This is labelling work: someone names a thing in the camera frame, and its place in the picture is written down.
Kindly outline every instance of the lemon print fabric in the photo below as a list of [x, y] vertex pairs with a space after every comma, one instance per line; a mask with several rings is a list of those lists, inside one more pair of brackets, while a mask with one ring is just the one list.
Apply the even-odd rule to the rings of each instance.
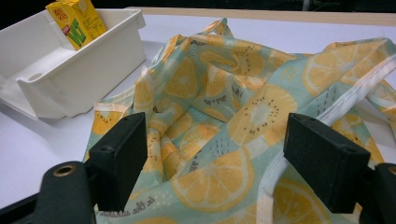
[[191, 98], [198, 89], [197, 85], [194, 65], [189, 58], [185, 58], [166, 84], [164, 92], [174, 97]]
[[228, 131], [231, 139], [245, 144], [284, 121], [297, 104], [288, 91], [265, 85], [230, 120]]
[[206, 212], [227, 210], [250, 191], [253, 174], [245, 149], [216, 159], [205, 168], [171, 181], [177, 197], [188, 207]]
[[[96, 211], [97, 222], [358, 220], [359, 211], [353, 218], [330, 213], [292, 167], [276, 165], [283, 164], [290, 112], [324, 119], [372, 153], [370, 167], [384, 161], [354, 104], [367, 97], [396, 120], [395, 91], [379, 83], [396, 68], [394, 44], [375, 38], [287, 53], [235, 38], [226, 19], [203, 28], [170, 38], [130, 89], [96, 102], [87, 151], [137, 112], [146, 115], [148, 146], [122, 216]], [[263, 192], [273, 198], [264, 206]]]
[[274, 191], [275, 223], [331, 223], [325, 206], [312, 189], [281, 179]]

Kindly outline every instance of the white table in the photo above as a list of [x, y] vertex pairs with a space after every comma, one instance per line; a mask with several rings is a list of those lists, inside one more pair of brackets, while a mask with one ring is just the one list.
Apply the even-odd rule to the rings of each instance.
[[[147, 60], [108, 96], [133, 85], [142, 66], [149, 66], [154, 54], [170, 37], [176, 34], [193, 35], [224, 15], [229, 17], [229, 25], [235, 37], [289, 53], [314, 53], [323, 50], [333, 41], [378, 36], [388, 37], [396, 43], [396, 26], [387, 26], [389, 20], [396, 21], [394, 15], [373, 14], [371, 17], [366, 14], [365, 17], [371, 18], [366, 20], [359, 18], [358, 14], [354, 17], [351, 14], [161, 8], [145, 8], [143, 12], [147, 25], [139, 32]], [[193, 16], [154, 15], [163, 13]], [[326, 23], [334, 22], [334, 16], [344, 16], [340, 20], [349, 20], [347, 23], [352, 24]], [[396, 85], [396, 74], [391, 77], [393, 79], [389, 77], [389, 82]], [[381, 131], [375, 133], [375, 138], [385, 153], [385, 160], [396, 163], [396, 145], [389, 126], [370, 113], [369, 111], [365, 115], [366, 121], [371, 129]], [[53, 165], [64, 161], [81, 161], [92, 121], [92, 110], [73, 118], [35, 121], [0, 103], [0, 208], [37, 193], [42, 175]]]

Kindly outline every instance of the plastic tray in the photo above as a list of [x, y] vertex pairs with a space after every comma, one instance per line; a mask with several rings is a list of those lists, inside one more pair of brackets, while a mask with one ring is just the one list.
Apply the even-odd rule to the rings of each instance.
[[0, 99], [33, 118], [89, 111], [146, 59], [140, 9], [96, 9], [107, 32], [75, 51], [47, 10], [0, 31]]

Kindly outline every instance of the yellow juice box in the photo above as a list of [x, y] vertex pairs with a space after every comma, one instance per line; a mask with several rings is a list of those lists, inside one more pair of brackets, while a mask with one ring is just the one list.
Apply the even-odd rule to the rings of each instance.
[[58, 0], [46, 6], [75, 50], [106, 31], [91, 0]]

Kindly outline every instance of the black clamp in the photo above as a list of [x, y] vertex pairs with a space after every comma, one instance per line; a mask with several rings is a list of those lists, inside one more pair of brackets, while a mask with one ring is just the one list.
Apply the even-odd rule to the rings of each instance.
[[147, 159], [146, 118], [121, 119], [89, 151], [85, 161], [50, 168], [40, 191], [0, 210], [0, 223], [96, 223], [93, 208], [123, 211]]
[[293, 113], [283, 151], [332, 213], [350, 214], [359, 203], [360, 223], [395, 223], [395, 164], [373, 170], [366, 149], [317, 119]]

